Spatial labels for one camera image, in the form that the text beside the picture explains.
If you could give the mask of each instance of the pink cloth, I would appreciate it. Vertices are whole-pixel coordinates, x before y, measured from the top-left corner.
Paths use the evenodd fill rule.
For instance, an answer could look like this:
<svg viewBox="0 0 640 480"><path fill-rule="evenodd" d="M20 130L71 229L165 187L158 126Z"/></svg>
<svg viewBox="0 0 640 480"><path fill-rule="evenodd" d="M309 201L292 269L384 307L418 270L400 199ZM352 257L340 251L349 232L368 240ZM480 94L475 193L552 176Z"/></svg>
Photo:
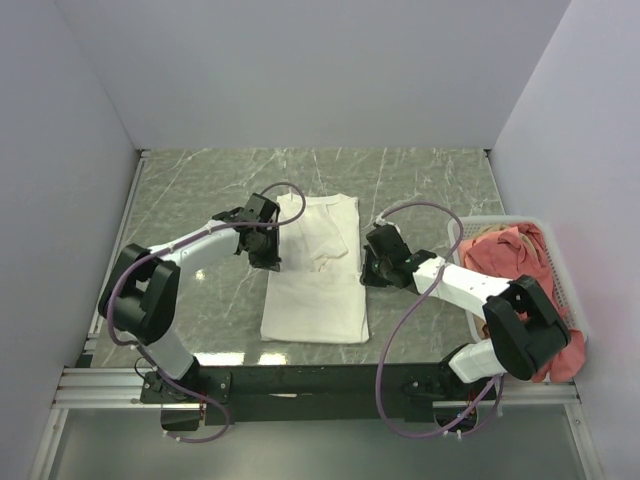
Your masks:
<svg viewBox="0 0 640 480"><path fill-rule="evenodd" d="M535 251L527 246L521 235L529 238ZM502 231L465 240L458 252L462 265L469 270L510 279L520 275L532 276L551 299L560 316L567 314L567 308L559 307L555 300L553 273L544 236L534 224L518 223ZM550 372L552 382L566 382L580 370L585 362L584 337L578 330L571 329L570 333L569 345L536 373L532 378L534 382L543 381L547 372Z"/></svg>

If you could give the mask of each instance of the folded white t-shirt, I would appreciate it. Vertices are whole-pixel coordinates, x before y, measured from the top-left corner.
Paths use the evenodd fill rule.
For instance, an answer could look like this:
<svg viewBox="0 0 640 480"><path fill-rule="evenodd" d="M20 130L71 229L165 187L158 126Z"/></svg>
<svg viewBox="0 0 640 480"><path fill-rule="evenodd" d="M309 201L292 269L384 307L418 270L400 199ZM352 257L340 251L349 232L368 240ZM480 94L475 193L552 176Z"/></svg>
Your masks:
<svg viewBox="0 0 640 480"><path fill-rule="evenodd" d="M300 209L296 195L278 197L280 219ZM302 217L280 228L280 272L270 272L263 340L364 343L369 339L360 284L358 199L307 198Z"/></svg>

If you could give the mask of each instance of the white backdrop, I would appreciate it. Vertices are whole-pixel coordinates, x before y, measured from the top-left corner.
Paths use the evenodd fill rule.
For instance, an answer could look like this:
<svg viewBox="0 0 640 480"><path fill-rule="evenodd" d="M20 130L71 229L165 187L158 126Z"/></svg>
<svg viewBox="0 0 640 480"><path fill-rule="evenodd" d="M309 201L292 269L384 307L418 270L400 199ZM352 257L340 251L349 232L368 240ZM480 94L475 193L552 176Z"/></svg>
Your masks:
<svg viewBox="0 0 640 480"><path fill-rule="evenodd" d="M573 0L492 155L510 213L553 226L587 313L577 378L607 478L638 478L640 3Z"/></svg>
<svg viewBox="0 0 640 480"><path fill-rule="evenodd" d="M493 147L569 0L57 0L136 147Z"/></svg>
<svg viewBox="0 0 640 480"><path fill-rule="evenodd" d="M0 469L26 478L82 351L135 152L50 0L0 2Z"/></svg>

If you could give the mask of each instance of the black metal bar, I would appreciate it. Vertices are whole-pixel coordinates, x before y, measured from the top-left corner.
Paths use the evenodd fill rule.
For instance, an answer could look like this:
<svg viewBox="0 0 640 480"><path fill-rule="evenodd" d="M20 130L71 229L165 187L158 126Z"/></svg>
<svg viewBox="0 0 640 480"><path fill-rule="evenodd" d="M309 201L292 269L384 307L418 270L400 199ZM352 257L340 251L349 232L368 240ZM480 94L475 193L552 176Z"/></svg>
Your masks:
<svg viewBox="0 0 640 480"><path fill-rule="evenodd" d="M209 395L225 403L234 422L379 418L374 397L376 365L201 367ZM433 401L465 401L487 379L462 383L446 364L386 365L382 392L387 415L407 421L433 421ZM145 378L142 403L189 403L156 373ZM495 398L491 390L487 399ZM223 423L207 408L206 423Z"/></svg>

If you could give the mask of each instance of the gray marble surface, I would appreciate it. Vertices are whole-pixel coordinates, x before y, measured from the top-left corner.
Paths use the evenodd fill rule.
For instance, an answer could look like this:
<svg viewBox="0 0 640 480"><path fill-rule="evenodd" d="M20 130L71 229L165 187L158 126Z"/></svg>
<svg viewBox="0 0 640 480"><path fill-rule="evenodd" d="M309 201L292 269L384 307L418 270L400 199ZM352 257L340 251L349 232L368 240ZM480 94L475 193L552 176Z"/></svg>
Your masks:
<svg viewBox="0 0 640 480"><path fill-rule="evenodd" d="M172 240L283 179L308 196L358 197L363 240L379 212L411 200L438 202L460 216L503 213L482 150L154 150L145 160L122 245ZM410 248L440 254L449 246L448 220L446 214L426 207L394 215ZM263 342L260 322L266 287L267 272L251 269L246 257L233 257L204 268L181 292L174 320L177 332L202 364L375 363L392 328L415 299L407 291L369 288L371 338L363 345ZM428 299L397 335L389 361L439 361L469 341L464 312ZM131 367L136 358L136 352L112 345L103 328L92 366Z"/></svg>

